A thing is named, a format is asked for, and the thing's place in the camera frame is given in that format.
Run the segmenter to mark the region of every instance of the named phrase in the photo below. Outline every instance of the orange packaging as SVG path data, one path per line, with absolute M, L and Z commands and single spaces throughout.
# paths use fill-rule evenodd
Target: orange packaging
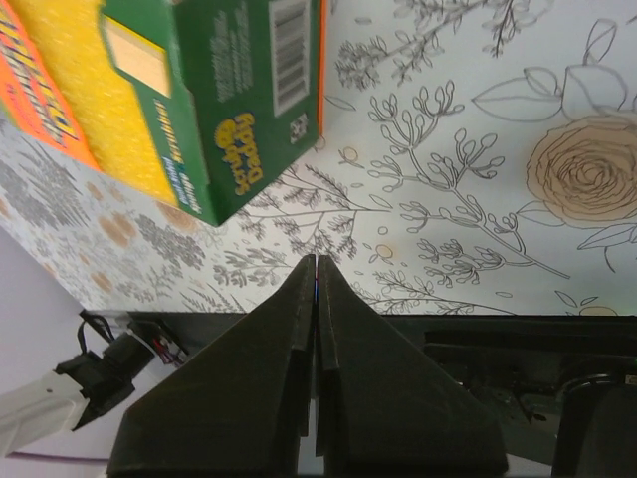
M 0 0 L 0 102 L 16 127 L 100 170 L 69 105 L 7 0 Z

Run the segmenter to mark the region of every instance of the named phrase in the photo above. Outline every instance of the rose illustration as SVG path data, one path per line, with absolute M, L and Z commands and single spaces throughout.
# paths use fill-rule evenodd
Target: rose illustration
M 637 115 L 588 117 L 552 129 L 528 164 L 529 191 L 576 227 L 637 215 Z

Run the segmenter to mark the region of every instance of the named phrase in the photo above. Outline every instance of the scrub daddy logo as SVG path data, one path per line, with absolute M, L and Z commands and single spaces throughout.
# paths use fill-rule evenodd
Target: scrub daddy logo
M 215 131 L 215 143 L 225 153 L 223 160 L 230 165 L 238 196 L 249 192 L 252 185 L 263 178 L 254 123 L 254 115 L 243 113 L 234 119 L 223 120 Z

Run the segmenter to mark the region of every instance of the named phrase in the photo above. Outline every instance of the black cable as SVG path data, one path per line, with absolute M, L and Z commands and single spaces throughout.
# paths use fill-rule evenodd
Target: black cable
M 80 350 L 82 351 L 82 354 L 85 354 L 89 350 L 87 348 L 87 338 L 85 337 L 84 332 L 85 324 L 89 324 L 91 328 L 109 344 L 115 340 L 115 336 L 110 329 L 110 325 L 104 317 L 89 314 L 87 311 L 81 311 L 80 317 L 82 318 L 82 323 L 78 327 L 78 342 L 80 343 Z
M 82 323 L 78 327 L 78 342 L 80 343 L 80 350 L 82 351 L 82 354 L 85 354 L 86 352 L 89 351 L 87 349 L 87 338 L 84 335 L 84 325 L 85 324 L 86 324 L 86 322 L 82 321 Z

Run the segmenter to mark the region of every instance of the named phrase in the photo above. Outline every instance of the scrub sponge package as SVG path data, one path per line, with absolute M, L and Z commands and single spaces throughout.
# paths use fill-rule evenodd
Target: scrub sponge package
M 179 207 L 220 224 L 319 138 L 319 0 L 106 0 Z
M 0 41 L 6 47 L 0 52 L 0 87 L 10 95 L 0 95 L 0 103 L 25 132 L 141 192 L 176 205 L 135 91 L 110 63 L 100 30 L 102 3 L 103 0 L 0 0 Z M 18 54 L 25 49 L 28 54 Z M 29 103 L 11 99 L 30 95 L 29 87 L 22 85 L 26 77 L 22 75 L 20 82 L 20 75 L 12 73 L 15 67 L 12 70 L 10 64 L 18 64 L 22 65 L 18 69 L 33 73 L 28 80 L 31 89 L 42 104 L 48 103 L 41 93 L 46 87 L 30 68 L 30 59 L 37 65 L 37 72 L 51 80 L 46 83 L 56 92 L 58 103 L 65 105 L 62 122 L 71 126 L 69 118 L 73 113 L 77 121 L 73 136 L 78 140 L 68 134 L 62 143 L 47 140 L 41 134 L 40 123 L 31 120 L 34 115 Z
M 324 7 L 0 0 L 0 107 L 39 140 L 218 225 L 319 137 Z

